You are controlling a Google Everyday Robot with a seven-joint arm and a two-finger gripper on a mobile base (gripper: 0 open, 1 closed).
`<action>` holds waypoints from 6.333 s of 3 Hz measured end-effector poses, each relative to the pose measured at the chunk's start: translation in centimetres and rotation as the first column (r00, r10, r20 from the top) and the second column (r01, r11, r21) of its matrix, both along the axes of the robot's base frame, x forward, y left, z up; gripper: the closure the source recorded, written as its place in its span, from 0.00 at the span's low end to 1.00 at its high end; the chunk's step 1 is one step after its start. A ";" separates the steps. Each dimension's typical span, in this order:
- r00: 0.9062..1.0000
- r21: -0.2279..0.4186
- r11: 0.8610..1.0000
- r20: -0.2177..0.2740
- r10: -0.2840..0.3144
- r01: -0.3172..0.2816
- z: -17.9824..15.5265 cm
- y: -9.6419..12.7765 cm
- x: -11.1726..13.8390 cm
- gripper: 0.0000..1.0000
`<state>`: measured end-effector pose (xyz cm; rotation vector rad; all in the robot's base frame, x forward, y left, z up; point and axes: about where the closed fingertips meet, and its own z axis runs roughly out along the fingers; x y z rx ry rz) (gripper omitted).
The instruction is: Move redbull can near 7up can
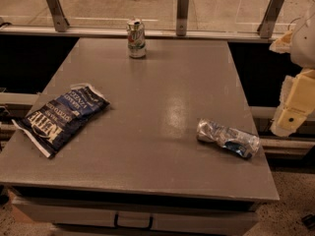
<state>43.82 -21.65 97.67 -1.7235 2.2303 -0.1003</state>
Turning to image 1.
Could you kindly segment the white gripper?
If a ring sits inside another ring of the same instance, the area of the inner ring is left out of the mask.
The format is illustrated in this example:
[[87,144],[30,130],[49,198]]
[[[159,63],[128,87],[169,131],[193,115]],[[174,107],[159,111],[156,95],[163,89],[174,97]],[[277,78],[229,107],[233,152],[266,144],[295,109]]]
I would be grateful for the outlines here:
[[280,105],[270,128],[274,135],[287,137],[295,133],[315,109],[315,4],[305,12],[293,32],[288,30],[273,41],[269,49],[280,54],[290,52],[291,62],[304,68],[295,77],[284,78]]

